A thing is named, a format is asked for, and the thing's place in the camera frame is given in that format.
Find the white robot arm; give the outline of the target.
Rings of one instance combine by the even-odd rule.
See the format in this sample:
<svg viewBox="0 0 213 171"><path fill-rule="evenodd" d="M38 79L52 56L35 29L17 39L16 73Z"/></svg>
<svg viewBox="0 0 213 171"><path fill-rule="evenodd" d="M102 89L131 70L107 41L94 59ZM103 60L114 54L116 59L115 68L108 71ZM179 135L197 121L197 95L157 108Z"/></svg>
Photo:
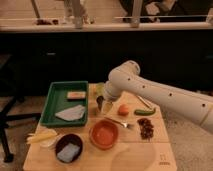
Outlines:
<svg viewBox="0 0 213 171"><path fill-rule="evenodd" d="M139 76L140 66L129 60L112 69L103 88L106 101L117 101L123 91L173 110L213 134L213 97L153 82Z"/></svg>

